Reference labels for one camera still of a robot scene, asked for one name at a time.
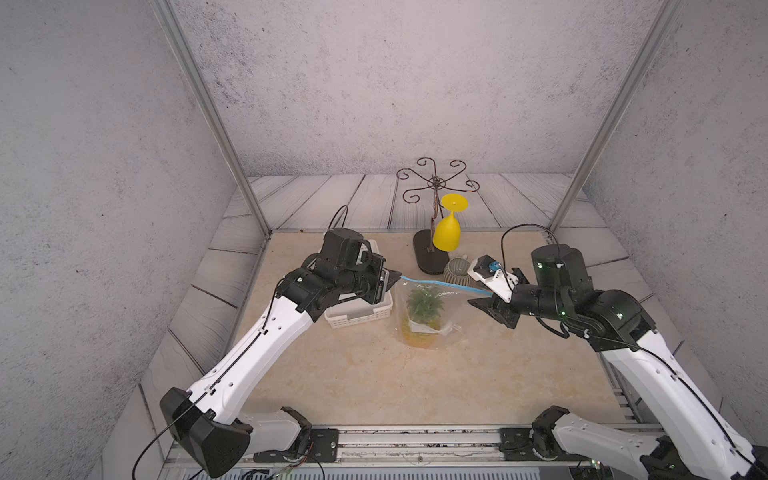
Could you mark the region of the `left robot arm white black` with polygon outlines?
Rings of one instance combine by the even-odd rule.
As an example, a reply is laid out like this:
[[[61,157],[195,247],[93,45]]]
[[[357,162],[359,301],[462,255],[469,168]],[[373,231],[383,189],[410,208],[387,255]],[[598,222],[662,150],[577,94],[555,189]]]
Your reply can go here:
[[[336,305],[380,303],[402,274],[357,231],[335,228],[321,249],[279,280],[253,327],[188,389],[172,387],[160,409],[166,430],[211,478],[228,473],[249,454],[275,452],[304,459],[311,423],[293,408],[242,421],[252,391],[284,351]]]

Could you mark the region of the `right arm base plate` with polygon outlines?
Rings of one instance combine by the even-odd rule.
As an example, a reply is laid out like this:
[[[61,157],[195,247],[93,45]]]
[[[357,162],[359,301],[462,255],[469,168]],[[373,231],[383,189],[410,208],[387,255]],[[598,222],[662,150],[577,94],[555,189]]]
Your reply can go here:
[[[506,461],[554,461],[559,448],[553,438],[534,428],[500,428],[499,451]]]

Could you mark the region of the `yellow pineapple green crown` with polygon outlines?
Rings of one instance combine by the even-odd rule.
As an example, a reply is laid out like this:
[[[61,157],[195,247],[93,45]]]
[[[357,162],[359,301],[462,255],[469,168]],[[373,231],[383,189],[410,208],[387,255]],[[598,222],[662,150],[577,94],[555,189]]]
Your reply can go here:
[[[401,320],[405,343],[416,348],[432,347],[442,329],[443,300],[440,289],[431,284],[415,284],[408,292]]]

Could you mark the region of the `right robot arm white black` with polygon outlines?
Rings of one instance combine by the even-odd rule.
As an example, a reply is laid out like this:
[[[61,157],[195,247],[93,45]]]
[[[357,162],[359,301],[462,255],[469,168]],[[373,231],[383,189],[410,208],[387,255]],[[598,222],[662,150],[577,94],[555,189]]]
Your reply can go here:
[[[633,434],[551,406],[531,425],[537,457],[578,455],[635,479],[766,478],[766,447],[752,444],[716,411],[637,299],[595,289],[581,252],[566,244],[539,247],[531,258],[535,283],[488,255],[473,260],[469,276],[492,294],[470,305],[510,329],[521,315],[560,322],[629,381],[664,430]]]

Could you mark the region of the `clear zip-top bag blue seal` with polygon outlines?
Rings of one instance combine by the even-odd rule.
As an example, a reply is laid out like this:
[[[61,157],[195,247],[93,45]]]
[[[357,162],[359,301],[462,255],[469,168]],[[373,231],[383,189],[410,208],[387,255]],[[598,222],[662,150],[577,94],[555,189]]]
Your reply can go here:
[[[392,293],[394,338],[420,349],[443,349],[467,340],[470,320],[478,313],[469,301],[491,297],[487,290],[407,277]]]

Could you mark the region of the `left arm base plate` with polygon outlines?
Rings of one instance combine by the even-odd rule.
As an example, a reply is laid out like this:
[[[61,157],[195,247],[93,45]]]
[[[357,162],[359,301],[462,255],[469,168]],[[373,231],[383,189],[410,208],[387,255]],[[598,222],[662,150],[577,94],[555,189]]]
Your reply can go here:
[[[255,463],[299,463],[319,461],[334,463],[338,458],[340,431],[335,428],[312,428],[300,436],[288,450],[264,451],[252,455]]]

